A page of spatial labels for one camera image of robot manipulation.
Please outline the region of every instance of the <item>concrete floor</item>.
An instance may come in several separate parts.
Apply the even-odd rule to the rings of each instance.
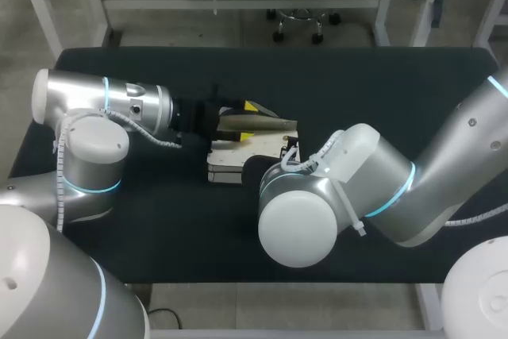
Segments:
[[[93,25],[87,0],[53,0],[66,47],[87,46]],[[431,46],[469,46],[488,0],[445,0],[440,29]],[[408,44],[420,2],[392,0],[387,29],[392,44]],[[371,46],[374,13],[343,12],[344,23],[325,27],[327,46]],[[264,12],[118,11],[111,13],[123,45],[272,46],[276,24]],[[310,44],[310,29],[292,25],[289,46]],[[508,42],[493,44],[508,63]],[[0,179],[7,177],[31,120],[33,78],[54,59],[29,0],[0,0]],[[186,329],[421,329],[410,285],[374,284],[161,284],[151,308],[176,310]],[[170,314],[152,318],[155,328],[175,328]]]

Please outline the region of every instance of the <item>yellow object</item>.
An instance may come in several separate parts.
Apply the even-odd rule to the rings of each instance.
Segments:
[[[245,101],[245,110],[247,111],[259,111],[253,104],[251,104],[249,101]]]
[[[246,141],[250,137],[254,137],[254,134],[253,133],[242,133],[242,134],[240,134],[240,142]]]

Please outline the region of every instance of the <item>white cable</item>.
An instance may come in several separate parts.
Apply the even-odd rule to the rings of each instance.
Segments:
[[[317,163],[318,158],[322,158],[333,147],[333,145],[335,144],[335,142],[337,141],[337,139],[341,136],[341,134],[343,132],[344,132],[343,130],[338,130],[335,133],[333,133],[332,136],[327,140],[325,145],[323,147],[321,147],[321,150],[319,150],[314,155],[312,155],[309,158],[309,160],[307,160],[306,162],[300,163],[300,164],[289,165],[287,163],[289,161],[289,159],[298,150],[296,147],[290,148],[289,151],[287,152],[287,154],[283,157],[283,159],[280,163],[280,167],[285,172],[298,172],[298,171],[306,170],[307,168],[312,167],[313,165],[315,165]]]
[[[114,117],[116,119],[119,119],[120,121],[126,123],[127,125],[129,125],[133,129],[135,129],[138,133],[140,133],[143,137],[145,137],[146,139],[151,141],[153,144],[156,144],[156,145],[162,146],[162,147],[169,147],[169,148],[182,148],[182,145],[177,144],[175,142],[159,141],[151,133],[149,133],[148,131],[143,129],[135,121],[133,121],[132,119],[129,119],[128,117],[126,117],[123,114],[120,114],[120,113],[118,113],[116,111],[104,110],[104,109],[101,109],[101,113],[104,113],[108,117]]]
[[[502,206],[499,206],[499,207],[495,208],[494,210],[490,210],[484,214],[480,214],[479,216],[474,216],[473,218],[465,218],[463,220],[451,220],[449,222],[446,222],[444,224],[444,226],[457,227],[457,226],[477,224],[479,222],[483,222],[483,221],[487,220],[488,218],[492,218],[494,216],[497,216],[498,214],[502,214],[503,212],[506,212],[507,210],[508,210],[508,203],[504,204]]]
[[[56,230],[62,232],[64,230],[64,219],[65,219],[65,182],[64,182],[64,151],[65,141],[67,137],[67,131],[74,125],[78,120],[89,116],[103,117],[101,114],[93,111],[85,111],[76,115],[66,117],[60,124],[60,136],[58,137],[58,144],[56,146],[56,206],[57,206],[57,218],[56,218]]]
[[[127,125],[131,126],[138,133],[140,133],[143,137],[147,138],[153,144],[157,144],[162,147],[169,148],[182,148],[182,145],[176,144],[174,142],[165,142],[159,141],[148,131],[143,129],[136,122],[127,118],[125,115],[117,113],[116,111],[111,110],[84,110],[83,112],[79,112],[70,117],[66,117],[62,120],[60,124],[60,136],[55,140],[55,149],[57,151],[56,154],[56,204],[57,204],[57,218],[56,218],[56,230],[62,232],[64,230],[64,220],[65,220],[65,182],[64,182],[64,152],[65,152],[65,141],[67,137],[67,131],[74,125],[78,120],[83,119],[85,117],[96,116],[96,117],[104,117],[105,115],[110,117],[115,117],[120,119]]]
[[[352,204],[349,201],[348,196],[344,191],[344,188],[342,188],[341,183],[335,179],[331,179],[330,181],[332,182],[333,188],[335,188],[335,191],[339,194],[339,197],[344,203],[349,218],[351,219],[352,227],[358,232],[360,236],[365,236],[367,234],[367,232],[365,232],[365,225],[363,224],[363,222],[360,221],[360,219],[356,215],[356,212],[352,207]]]

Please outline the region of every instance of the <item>stool wheel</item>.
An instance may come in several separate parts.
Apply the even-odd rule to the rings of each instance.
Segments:
[[[322,33],[313,33],[312,34],[312,44],[318,45],[322,43],[324,40],[324,37]]]
[[[267,10],[267,20],[275,20],[277,18],[277,12],[275,10]]]
[[[342,17],[339,13],[334,12],[328,15],[328,21],[331,25],[339,25],[342,22]]]
[[[280,43],[281,41],[284,40],[284,33],[281,33],[279,31],[275,31],[273,32],[273,35],[271,35],[273,37],[273,41],[275,43]]]

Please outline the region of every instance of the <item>black mat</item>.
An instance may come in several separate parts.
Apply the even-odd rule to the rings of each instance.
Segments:
[[[158,83],[202,97],[212,82],[223,95],[246,97],[300,121],[302,156],[336,129],[374,126],[414,159],[447,114],[496,65],[470,48],[372,49],[74,49],[59,69]],[[51,171],[53,134],[31,125],[13,176]],[[186,139],[172,151],[134,136],[115,211],[65,234],[123,282],[397,282],[439,283],[472,246],[508,234],[508,214],[482,224],[443,229],[418,248],[400,248],[367,224],[347,229],[331,255],[305,269],[271,260],[257,236],[257,197],[241,186],[206,181],[206,152]],[[501,175],[457,217],[508,201]]]

